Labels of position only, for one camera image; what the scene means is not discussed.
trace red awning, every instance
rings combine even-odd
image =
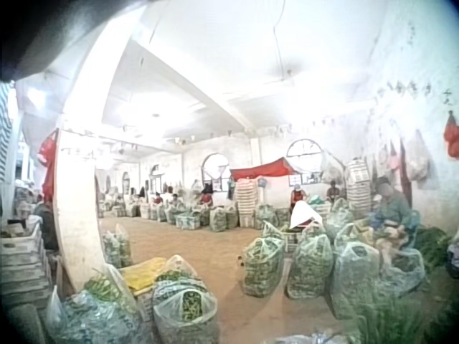
[[[255,179],[264,177],[282,177],[298,174],[285,158],[280,158],[272,163],[252,168],[238,168],[231,170],[231,176],[235,181],[239,179]]]

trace dirt floor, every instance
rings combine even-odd
[[[260,344],[268,338],[309,334],[315,329],[339,330],[343,326],[322,297],[292,301],[283,294],[288,264],[283,281],[270,297],[257,299],[242,292],[243,272],[237,266],[237,257],[260,235],[255,229],[238,228],[222,233],[208,229],[182,231],[140,218],[105,218],[101,223],[103,231],[114,230],[118,223],[126,228],[135,263],[180,254],[195,268],[218,299],[221,344]],[[424,283],[410,297],[421,300],[426,313],[433,316],[458,292],[459,281],[439,269],[431,274],[430,283]]]

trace wire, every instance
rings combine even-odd
[[[282,9],[280,10],[279,19],[276,21],[276,23],[273,26],[273,34],[274,34],[275,46],[278,51],[279,67],[280,67],[280,72],[282,73],[282,80],[285,79],[285,71],[284,71],[284,64],[282,61],[282,54],[280,53],[278,34],[276,32],[276,28],[279,25],[280,21],[282,20],[282,17],[284,15],[284,10],[285,10],[285,0],[283,0],[282,2]]]

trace hat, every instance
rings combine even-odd
[[[389,179],[387,177],[379,177],[376,180],[376,189],[378,189],[383,184],[389,184],[390,185],[390,181],[389,181]]]

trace arched window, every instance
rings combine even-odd
[[[125,172],[123,173],[123,195],[129,194],[130,185],[131,185],[131,180],[129,179],[129,174]]]
[[[212,154],[202,164],[202,185],[211,183],[214,191],[228,191],[230,180],[228,159],[222,154]]]
[[[112,181],[110,180],[110,176],[107,176],[105,179],[105,193],[108,194],[112,187]]]
[[[161,193],[163,175],[164,173],[160,172],[159,170],[159,165],[153,166],[150,171],[150,190],[152,194],[155,194],[156,192]]]
[[[295,141],[287,150],[287,158],[292,164],[306,171],[303,174],[289,176],[290,186],[321,182],[322,149],[317,143],[307,138]]]

